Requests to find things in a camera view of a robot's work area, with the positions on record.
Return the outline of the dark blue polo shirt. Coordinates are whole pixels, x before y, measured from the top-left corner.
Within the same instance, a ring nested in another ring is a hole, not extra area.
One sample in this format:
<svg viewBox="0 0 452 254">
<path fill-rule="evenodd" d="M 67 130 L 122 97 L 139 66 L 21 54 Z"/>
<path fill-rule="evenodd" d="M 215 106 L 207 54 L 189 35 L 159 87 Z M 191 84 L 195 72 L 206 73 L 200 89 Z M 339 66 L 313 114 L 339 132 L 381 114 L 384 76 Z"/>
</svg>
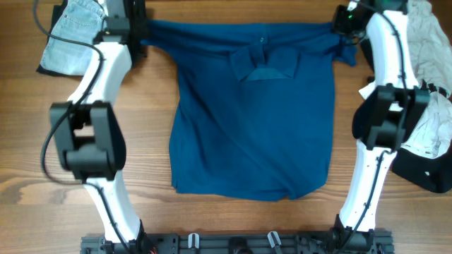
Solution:
<svg viewBox="0 0 452 254">
<path fill-rule="evenodd" d="M 148 22 L 177 66 L 169 139 L 183 194 L 275 201 L 321 188 L 333 149 L 333 63 L 357 50 L 330 23 Z"/>
</svg>

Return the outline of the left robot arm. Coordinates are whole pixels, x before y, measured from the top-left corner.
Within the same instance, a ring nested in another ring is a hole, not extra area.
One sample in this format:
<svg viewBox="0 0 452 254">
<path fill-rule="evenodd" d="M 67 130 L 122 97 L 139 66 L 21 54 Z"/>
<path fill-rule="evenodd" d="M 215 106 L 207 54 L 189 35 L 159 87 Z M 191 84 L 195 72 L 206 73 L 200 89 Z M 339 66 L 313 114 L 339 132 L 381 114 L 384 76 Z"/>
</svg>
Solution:
<svg viewBox="0 0 452 254">
<path fill-rule="evenodd" d="M 126 143 L 113 111 L 119 88 L 132 66 L 144 57 L 144 1 L 104 1 L 106 28 L 93 42 L 88 69 L 74 93 L 50 110 L 51 130 L 43 144 L 56 143 L 61 167 L 74 185 L 83 186 L 101 217 L 111 253 L 136 253 L 143 241 L 142 222 L 126 191 L 123 168 Z"/>
</svg>

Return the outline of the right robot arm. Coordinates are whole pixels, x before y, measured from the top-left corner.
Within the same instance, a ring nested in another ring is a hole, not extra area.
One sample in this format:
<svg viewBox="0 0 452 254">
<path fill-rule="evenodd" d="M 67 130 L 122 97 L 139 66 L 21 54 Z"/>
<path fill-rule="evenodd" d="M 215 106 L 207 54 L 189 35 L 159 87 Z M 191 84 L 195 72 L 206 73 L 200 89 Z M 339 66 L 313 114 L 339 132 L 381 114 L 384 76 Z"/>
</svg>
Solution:
<svg viewBox="0 0 452 254">
<path fill-rule="evenodd" d="M 339 251 L 368 251 L 376 235 L 376 209 L 386 175 L 427 108 L 429 95 L 420 89 L 410 62 L 406 1 L 339 5 L 333 31 L 353 44 L 367 42 L 374 80 L 353 117 L 355 169 L 329 243 Z"/>
</svg>

